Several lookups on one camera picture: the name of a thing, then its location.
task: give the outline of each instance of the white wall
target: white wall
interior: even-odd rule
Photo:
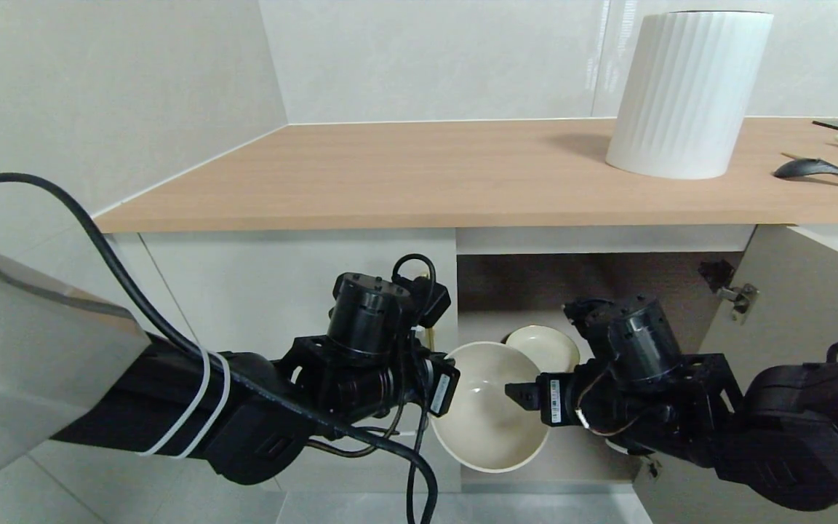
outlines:
[[[0,170],[49,178],[90,212],[285,123],[253,0],[0,2]],[[190,333],[140,239],[116,241]],[[0,252],[131,308],[39,189],[0,186]],[[282,497],[207,464],[54,442],[0,472],[0,522],[273,521]]]
[[[615,116],[683,9],[775,13],[749,113],[838,116],[838,0],[260,0],[290,123]]]

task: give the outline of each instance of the white bowl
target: white bowl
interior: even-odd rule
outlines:
[[[503,386],[535,381],[538,366],[499,342],[472,342],[448,356],[461,378],[448,413],[432,418],[442,447],[484,473],[506,473],[535,458],[548,439],[548,426],[538,411],[525,411],[506,396]]]
[[[569,373],[581,362],[578,345],[555,328],[527,325],[506,338],[506,345],[519,349],[543,373]]]

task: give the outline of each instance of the wooden countertop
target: wooden countertop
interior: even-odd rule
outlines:
[[[612,119],[289,126],[103,213],[107,233],[252,229],[838,223],[838,179],[771,172],[782,151],[838,165],[833,130],[746,119],[726,175],[603,162]]]

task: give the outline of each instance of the open cabinet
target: open cabinet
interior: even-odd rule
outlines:
[[[684,352],[696,352],[721,299],[698,274],[701,262],[736,265],[739,252],[503,253],[458,256],[458,338],[502,341],[525,325],[548,325],[578,345],[581,362],[591,348],[562,313],[575,298],[656,295]],[[637,458],[621,454],[582,427],[549,430],[542,451],[524,467],[503,474],[462,468],[463,491],[630,491]]]
[[[823,362],[838,341],[838,252],[784,226],[760,226],[733,285],[751,283],[759,298],[745,324],[719,305],[701,352],[728,358],[742,391],[773,365]],[[811,524],[838,522],[838,505],[802,513],[770,503],[747,485],[718,480],[713,470],[655,454],[656,475],[645,467],[635,491],[655,524]]]

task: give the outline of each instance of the cabinet door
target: cabinet door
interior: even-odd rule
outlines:
[[[823,362],[838,341],[838,252],[785,226],[760,226],[733,285],[752,283],[759,298],[744,325],[719,308],[701,352],[721,352],[743,391],[773,365]],[[818,513],[788,510],[747,485],[718,480],[711,469],[656,454],[659,475],[644,467],[635,491],[655,524],[811,524],[838,522],[838,505]]]
[[[435,262],[439,282],[455,301],[436,325],[436,349],[448,352],[457,345],[453,229],[157,233],[143,238],[199,343],[213,351],[280,358],[296,336],[325,333],[340,273],[389,278],[396,259],[412,252]],[[403,273],[418,274],[419,268],[416,263]],[[400,429],[413,430],[418,414],[409,405]],[[400,441],[411,445],[412,437]],[[348,439],[338,444],[349,450],[362,447]],[[460,490],[460,467],[433,432],[426,432],[422,454],[435,469],[440,490]],[[287,491],[402,492],[408,469],[408,462],[382,451],[350,460],[306,448],[276,481]],[[421,481],[417,485],[425,488]]]

